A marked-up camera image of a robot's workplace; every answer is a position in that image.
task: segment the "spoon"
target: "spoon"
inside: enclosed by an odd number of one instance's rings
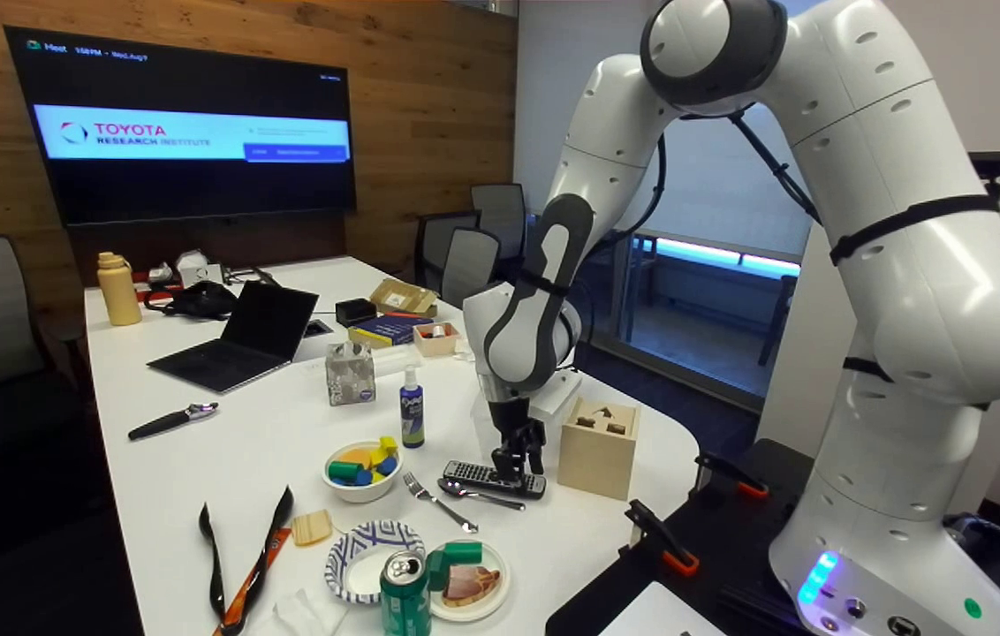
[[[519,497],[498,497],[498,495],[486,495],[486,493],[474,493],[474,487],[465,487],[463,481],[453,481],[453,477],[440,477],[437,493],[444,493],[447,497],[483,497],[483,501],[496,501],[496,506],[505,506],[505,508],[523,508]]]

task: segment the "soda can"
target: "soda can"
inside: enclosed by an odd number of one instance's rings
[[[386,636],[432,636],[425,560],[402,553],[381,568],[381,621]]]

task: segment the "wooden wall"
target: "wooden wall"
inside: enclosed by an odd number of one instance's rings
[[[69,329],[86,262],[75,262],[49,201],[2,24],[349,66],[359,210],[337,237],[391,274],[408,267],[408,216],[463,210],[468,183],[513,176],[508,18],[453,0],[0,0],[0,234],[14,237],[29,267],[34,308]],[[266,258],[278,237],[301,243],[295,234],[313,250],[321,231],[274,224],[249,237]],[[220,243],[239,231],[215,224],[203,237],[220,258]]]

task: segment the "bowl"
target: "bowl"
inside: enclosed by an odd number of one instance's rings
[[[395,481],[398,481],[398,469],[402,469],[402,453],[395,446],[395,467],[379,474],[379,469],[367,469],[367,462],[375,462],[379,457],[386,457],[381,449],[386,442],[353,442],[353,446],[341,446],[337,453],[327,453],[324,467],[321,467],[321,477],[327,484],[327,493],[339,497],[339,501],[353,501],[353,506],[364,506],[364,501],[379,501],[386,497]],[[371,474],[367,484],[353,484],[346,481],[349,477],[349,462],[364,462],[364,469]]]

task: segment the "fork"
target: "fork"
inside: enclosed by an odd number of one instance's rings
[[[460,516],[453,506],[444,506],[440,497],[435,497],[414,474],[402,474],[402,484],[408,495],[418,495],[419,501],[435,501],[435,508],[440,508],[444,516],[453,516],[463,533],[478,533],[478,523],[468,523],[465,516]]]

